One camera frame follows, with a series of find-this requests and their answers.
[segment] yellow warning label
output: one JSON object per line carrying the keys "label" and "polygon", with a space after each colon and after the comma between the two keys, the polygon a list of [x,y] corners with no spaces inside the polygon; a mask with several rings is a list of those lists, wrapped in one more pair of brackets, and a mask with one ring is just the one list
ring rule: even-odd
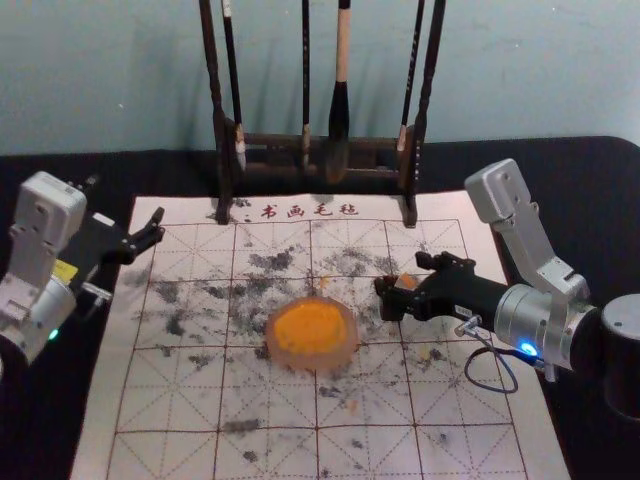
{"label": "yellow warning label", "polygon": [[56,260],[53,266],[53,274],[60,279],[65,285],[69,285],[73,277],[78,273],[78,268],[62,260]]}

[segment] blue led light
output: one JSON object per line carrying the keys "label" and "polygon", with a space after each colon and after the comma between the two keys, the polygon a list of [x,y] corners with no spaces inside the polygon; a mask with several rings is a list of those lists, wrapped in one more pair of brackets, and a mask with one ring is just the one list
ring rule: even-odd
{"label": "blue led light", "polygon": [[531,357],[537,357],[538,356],[538,351],[530,343],[527,343],[527,342],[521,343],[520,344],[520,350],[522,350],[524,353],[526,353],[527,355],[529,355]]}

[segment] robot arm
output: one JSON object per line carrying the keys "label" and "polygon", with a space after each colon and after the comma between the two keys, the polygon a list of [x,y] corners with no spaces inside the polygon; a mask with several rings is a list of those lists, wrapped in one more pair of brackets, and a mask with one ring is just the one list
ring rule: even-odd
{"label": "robot arm", "polygon": [[110,301],[111,293],[90,283],[102,265],[130,264],[162,240],[162,209],[133,235],[104,215],[85,215],[95,182],[74,187],[39,172],[21,186],[0,282],[0,379],[33,362],[82,292],[95,296],[96,307]]}
{"label": "robot arm", "polygon": [[528,284],[502,285],[477,277],[473,260],[418,252],[418,266],[434,273],[415,289],[401,278],[375,280],[383,320],[400,321],[405,313],[423,321],[457,317],[465,323],[456,333],[476,326],[494,332],[520,352],[515,356],[544,368],[548,381],[556,380],[557,368],[602,381],[614,410],[640,418],[640,295],[615,299],[602,311],[590,304],[585,279],[551,248],[513,160],[488,166],[465,187]]}

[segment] black table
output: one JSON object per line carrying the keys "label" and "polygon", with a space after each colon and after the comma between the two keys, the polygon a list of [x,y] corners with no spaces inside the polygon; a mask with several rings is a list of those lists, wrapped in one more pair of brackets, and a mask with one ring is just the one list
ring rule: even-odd
{"label": "black table", "polygon": [[[595,302],[640,292],[640,148],[611,137],[579,137],[429,144],[420,192],[459,190],[464,179],[488,163],[514,158],[556,253],[584,275]],[[0,232],[13,215],[20,183],[38,170],[80,181],[102,177],[90,208],[128,225],[136,195],[215,195],[215,173],[207,152],[136,152],[98,155],[5,157],[0,159]],[[321,182],[252,178],[241,193],[260,195],[322,192]],[[334,193],[380,193],[383,184],[347,180]],[[10,248],[0,234],[0,272]],[[117,269],[98,283],[115,284]],[[68,478],[106,321],[67,322],[58,339],[37,359],[25,379],[21,430],[0,455],[2,479]],[[640,425],[629,424],[605,405],[597,385],[562,374],[543,385],[573,478],[638,478]]]}

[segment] wall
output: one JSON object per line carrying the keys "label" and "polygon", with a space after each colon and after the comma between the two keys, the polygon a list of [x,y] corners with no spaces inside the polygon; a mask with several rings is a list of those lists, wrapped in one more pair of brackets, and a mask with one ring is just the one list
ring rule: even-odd
{"label": "wall", "polygon": [[[249,131],[300,131],[300,3],[233,2]],[[395,136],[416,0],[352,3],[351,131]],[[311,127],[326,134],[337,2],[311,4]],[[212,148],[198,15],[196,0],[0,0],[0,154]],[[599,134],[640,144],[639,19],[634,0],[451,0],[429,141]]]}

